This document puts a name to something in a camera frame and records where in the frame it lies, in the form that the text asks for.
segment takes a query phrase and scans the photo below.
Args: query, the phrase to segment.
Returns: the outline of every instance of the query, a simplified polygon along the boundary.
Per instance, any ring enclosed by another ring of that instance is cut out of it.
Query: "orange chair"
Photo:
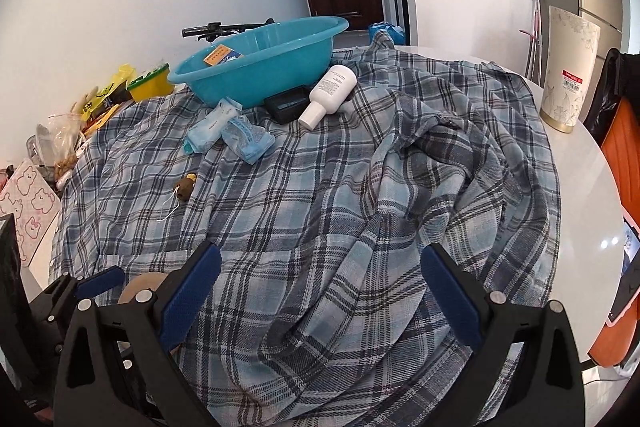
[[[622,206],[640,223],[640,126],[626,98],[620,100],[601,149],[616,180]],[[631,345],[639,319],[640,303],[636,298],[615,325],[602,328],[589,351],[593,361],[602,367],[620,363]]]

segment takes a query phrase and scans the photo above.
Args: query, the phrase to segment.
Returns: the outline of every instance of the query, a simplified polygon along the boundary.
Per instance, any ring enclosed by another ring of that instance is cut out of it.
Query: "red label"
[[[578,78],[574,74],[569,73],[569,71],[562,71],[562,76],[564,76],[565,78],[568,78],[569,80],[572,80],[574,82],[578,82],[578,84],[582,83],[582,79],[581,78]]]

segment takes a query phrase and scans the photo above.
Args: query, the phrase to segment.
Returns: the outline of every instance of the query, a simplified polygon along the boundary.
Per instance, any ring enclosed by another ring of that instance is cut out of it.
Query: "white table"
[[[480,58],[432,48],[398,46],[438,60]],[[536,107],[542,88],[527,81]],[[571,134],[544,124],[560,179],[560,251],[551,297],[564,304],[580,360],[598,337],[618,290],[624,237],[618,188],[606,159],[581,124]]]

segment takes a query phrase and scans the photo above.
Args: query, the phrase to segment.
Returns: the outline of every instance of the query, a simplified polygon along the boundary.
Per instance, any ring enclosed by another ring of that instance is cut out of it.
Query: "plaid shirt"
[[[559,183],[523,79],[399,52],[383,34],[334,63],[358,85],[315,131],[248,112],[276,138],[254,166],[222,142],[182,152],[206,113],[184,90],[114,117],[65,190],[52,279],[117,264],[129,280],[219,245],[222,273],[178,363],[225,426],[421,422],[470,354],[420,273],[434,241],[487,290],[527,305],[549,295]],[[161,221],[188,172],[191,199]]]

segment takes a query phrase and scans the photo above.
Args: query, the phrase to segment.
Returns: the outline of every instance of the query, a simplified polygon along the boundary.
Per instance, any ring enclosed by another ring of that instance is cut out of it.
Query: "tall cylindrical box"
[[[540,117],[554,129],[571,132],[589,89],[600,27],[549,7],[549,54]]]

